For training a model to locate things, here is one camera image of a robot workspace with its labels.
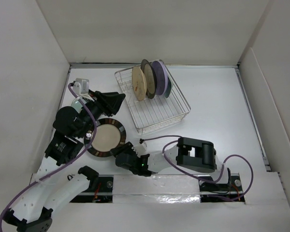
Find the rectangular light green plate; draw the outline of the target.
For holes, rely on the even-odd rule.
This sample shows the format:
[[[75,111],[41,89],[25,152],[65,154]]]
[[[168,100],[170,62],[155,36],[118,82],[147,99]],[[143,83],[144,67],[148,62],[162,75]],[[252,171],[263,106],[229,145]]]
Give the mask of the rectangular light green plate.
[[[165,98],[169,98],[170,94],[171,94],[171,91],[172,91],[172,87],[173,87],[173,84],[172,84],[172,81],[170,80],[170,78],[168,77],[168,84],[167,84],[167,88],[164,92],[164,97]]]

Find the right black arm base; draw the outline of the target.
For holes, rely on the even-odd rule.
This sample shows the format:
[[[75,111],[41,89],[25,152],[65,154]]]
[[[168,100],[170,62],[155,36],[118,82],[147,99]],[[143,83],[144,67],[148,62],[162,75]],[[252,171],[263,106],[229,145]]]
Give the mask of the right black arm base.
[[[244,191],[239,174],[231,174],[227,184],[210,184],[199,181],[201,203],[225,202],[221,197],[233,199],[239,197]]]

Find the round light green plate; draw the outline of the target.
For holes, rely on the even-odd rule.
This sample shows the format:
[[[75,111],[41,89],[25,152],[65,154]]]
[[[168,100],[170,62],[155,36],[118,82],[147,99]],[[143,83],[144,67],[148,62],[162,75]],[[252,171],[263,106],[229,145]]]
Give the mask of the round light green plate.
[[[82,107],[83,107],[82,103],[83,103],[83,98],[80,98],[80,97],[75,98],[71,103],[71,107],[79,113],[81,112]]]

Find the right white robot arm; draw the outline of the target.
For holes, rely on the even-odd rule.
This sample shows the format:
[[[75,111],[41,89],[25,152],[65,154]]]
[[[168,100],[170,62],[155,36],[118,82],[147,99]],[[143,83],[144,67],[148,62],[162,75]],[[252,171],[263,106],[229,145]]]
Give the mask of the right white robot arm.
[[[148,154],[146,142],[159,138],[163,136],[140,139],[138,145],[127,142],[119,148],[111,149],[116,166],[144,177],[158,174],[172,166],[192,178],[213,184],[219,190],[225,190],[231,185],[231,171],[218,160],[212,142],[176,135],[176,140],[171,142],[174,145],[172,148]]]

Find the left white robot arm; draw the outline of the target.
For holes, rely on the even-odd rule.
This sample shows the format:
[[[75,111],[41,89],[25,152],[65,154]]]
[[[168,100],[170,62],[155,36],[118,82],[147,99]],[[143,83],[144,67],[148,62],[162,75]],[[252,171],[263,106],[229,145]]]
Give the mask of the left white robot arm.
[[[80,101],[81,111],[72,106],[60,108],[55,116],[55,133],[44,152],[35,180],[21,190],[4,208],[2,223],[16,227],[18,232],[45,232],[51,226],[53,215],[82,191],[94,191],[98,187],[99,174],[89,166],[79,169],[76,176],[61,189],[54,191],[61,172],[81,158],[91,144],[80,142],[90,131],[93,142],[101,115],[116,115],[125,99],[118,92],[90,91],[87,103]]]

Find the striped rim beige plate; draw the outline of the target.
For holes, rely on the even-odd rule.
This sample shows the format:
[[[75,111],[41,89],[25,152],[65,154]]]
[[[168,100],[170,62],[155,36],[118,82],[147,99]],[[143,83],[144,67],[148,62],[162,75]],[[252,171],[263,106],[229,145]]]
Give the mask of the striped rim beige plate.
[[[125,144],[126,130],[123,124],[114,118],[101,118],[96,124],[96,136],[87,151],[99,158],[110,157],[111,149]]]

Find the brown rimmed deep plate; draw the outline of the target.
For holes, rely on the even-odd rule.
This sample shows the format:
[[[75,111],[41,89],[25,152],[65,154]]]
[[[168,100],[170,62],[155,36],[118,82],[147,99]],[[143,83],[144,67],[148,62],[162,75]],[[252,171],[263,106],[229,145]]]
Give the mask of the brown rimmed deep plate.
[[[141,70],[145,75],[147,90],[146,95],[149,99],[153,99],[156,95],[157,89],[157,78],[154,69],[150,62],[146,59],[143,59],[141,62]]]

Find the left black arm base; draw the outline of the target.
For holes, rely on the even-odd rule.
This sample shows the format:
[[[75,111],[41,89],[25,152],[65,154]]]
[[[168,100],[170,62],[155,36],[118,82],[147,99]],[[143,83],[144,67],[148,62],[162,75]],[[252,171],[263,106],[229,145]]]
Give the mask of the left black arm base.
[[[78,194],[71,203],[112,203],[113,202],[113,175],[99,176],[96,184],[90,184],[88,189]]]

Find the beige bird pattern plate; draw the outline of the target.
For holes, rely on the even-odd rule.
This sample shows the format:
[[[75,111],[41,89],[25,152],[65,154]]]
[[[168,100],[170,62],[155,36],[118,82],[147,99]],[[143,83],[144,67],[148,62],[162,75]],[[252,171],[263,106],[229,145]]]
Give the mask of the beige bird pattern plate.
[[[143,101],[147,92],[147,82],[139,66],[132,68],[132,87],[137,100]]]

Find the purple round plate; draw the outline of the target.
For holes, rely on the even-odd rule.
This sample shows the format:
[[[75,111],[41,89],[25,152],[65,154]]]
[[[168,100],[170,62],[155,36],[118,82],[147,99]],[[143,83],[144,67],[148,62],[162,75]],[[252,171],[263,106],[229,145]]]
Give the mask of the purple round plate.
[[[168,86],[168,75],[166,67],[161,61],[155,60],[152,62],[152,68],[157,79],[156,94],[161,96],[166,92]]]

